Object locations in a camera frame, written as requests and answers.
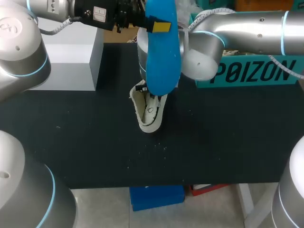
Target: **white table leg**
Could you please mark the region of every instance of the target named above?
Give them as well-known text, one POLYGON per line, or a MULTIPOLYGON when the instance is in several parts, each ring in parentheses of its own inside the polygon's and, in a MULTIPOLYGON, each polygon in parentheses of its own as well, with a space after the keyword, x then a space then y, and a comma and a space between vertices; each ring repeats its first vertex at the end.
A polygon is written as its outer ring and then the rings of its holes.
POLYGON ((261 199, 258 201, 256 206, 250 211, 251 208, 251 194, 247 192, 249 188, 243 187, 243 194, 239 194, 239 197, 247 197, 248 199, 243 198, 243 202, 247 204, 247 216, 245 217, 245 228, 258 228, 258 226, 264 221, 266 216, 271 212, 272 200, 276 191, 278 183, 271 184, 267 189, 261 199))
POLYGON ((244 219, 246 219, 254 209, 248 184, 237 184, 237 193, 241 203, 244 219))

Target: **shoe insole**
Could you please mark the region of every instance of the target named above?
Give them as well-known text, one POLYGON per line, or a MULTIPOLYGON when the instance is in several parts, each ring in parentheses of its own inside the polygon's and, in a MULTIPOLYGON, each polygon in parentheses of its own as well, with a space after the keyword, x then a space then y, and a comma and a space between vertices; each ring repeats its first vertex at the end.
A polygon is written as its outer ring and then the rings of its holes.
POLYGON ((181 53, 175 0, 148 0, 146 17, 171 22, 169 32, 148 33, 146 77, 149 91, 161 96, 170 93, 181 75, 181 53))

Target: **black mat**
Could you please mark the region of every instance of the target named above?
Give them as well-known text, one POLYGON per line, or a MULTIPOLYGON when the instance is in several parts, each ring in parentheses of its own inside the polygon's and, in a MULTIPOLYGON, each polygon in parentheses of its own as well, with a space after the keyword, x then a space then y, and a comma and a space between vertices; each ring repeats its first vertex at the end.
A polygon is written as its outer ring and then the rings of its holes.
POLYGON ((183 77, 150 135, 129 99, 136 45, 105 44, 100 74, 97 92, 29 91, 0 105, 0 129, 71 188, 279 181, 304 135, 299 85, 196 89, 183 77))

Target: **tiled floor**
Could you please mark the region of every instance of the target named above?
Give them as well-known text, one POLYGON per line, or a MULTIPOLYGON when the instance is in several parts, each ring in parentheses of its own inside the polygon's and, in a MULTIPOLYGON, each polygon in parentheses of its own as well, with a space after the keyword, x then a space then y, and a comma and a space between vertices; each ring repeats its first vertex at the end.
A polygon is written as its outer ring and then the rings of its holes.
POLYGON ((79 209, 76 228, 243 228, 235 186, 184 203, 133 212, 129 189, 73 190, 79 209))

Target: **cardboard box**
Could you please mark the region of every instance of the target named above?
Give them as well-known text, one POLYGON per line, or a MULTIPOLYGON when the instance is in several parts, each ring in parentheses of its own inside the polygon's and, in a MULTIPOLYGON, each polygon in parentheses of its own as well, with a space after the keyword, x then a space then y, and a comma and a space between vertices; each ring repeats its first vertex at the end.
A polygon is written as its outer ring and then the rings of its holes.
POLYGON ((113 31, 104 31, 104 42, 105 43, 127 43, 129 40, 133 40, 137 36, 138 27, 130 25, 129 28, 123 28, 121 33, 117 32, 115 26, 113 31))

